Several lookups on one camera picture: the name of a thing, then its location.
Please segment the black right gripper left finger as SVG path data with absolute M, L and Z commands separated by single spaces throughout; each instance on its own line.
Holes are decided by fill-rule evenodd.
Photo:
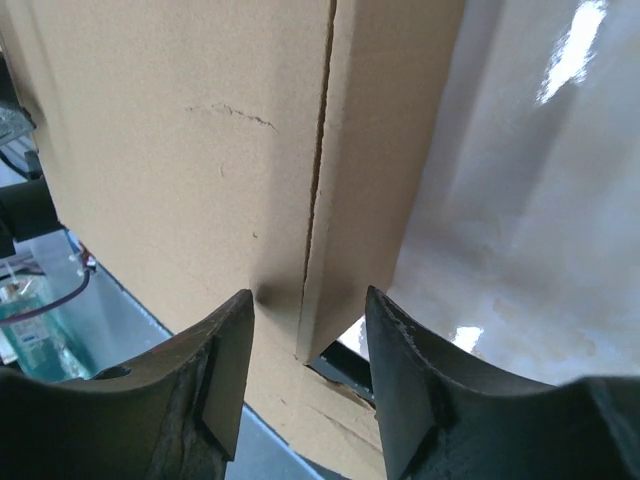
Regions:
M 254 336 L 242 289 L 200 322 L 89 380 L 1 371 L 5 479 L 221 479 Z

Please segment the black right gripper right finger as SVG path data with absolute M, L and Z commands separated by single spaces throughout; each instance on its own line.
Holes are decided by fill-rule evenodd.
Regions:
M 365 306 L 390 479 L 635 479 L 639 381 L 559 386 L 493 366 L 422 327 L 377 288 Z

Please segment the brown cardboard box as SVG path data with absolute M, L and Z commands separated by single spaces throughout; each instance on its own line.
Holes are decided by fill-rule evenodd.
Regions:
M 62 223 L 166 327 L 255 300 L 249 405 L 385 475 L 373 409 L 309 364 L 387 289 L 460 1 L 5 1 Z

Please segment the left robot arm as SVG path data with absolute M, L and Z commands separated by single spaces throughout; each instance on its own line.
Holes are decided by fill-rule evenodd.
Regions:
M 20 169 L 1 152 L 1 164 L 23 179 L 1 187 L 1 257 L 13 256 L 14 244 L 64 228 L 40 167 Z

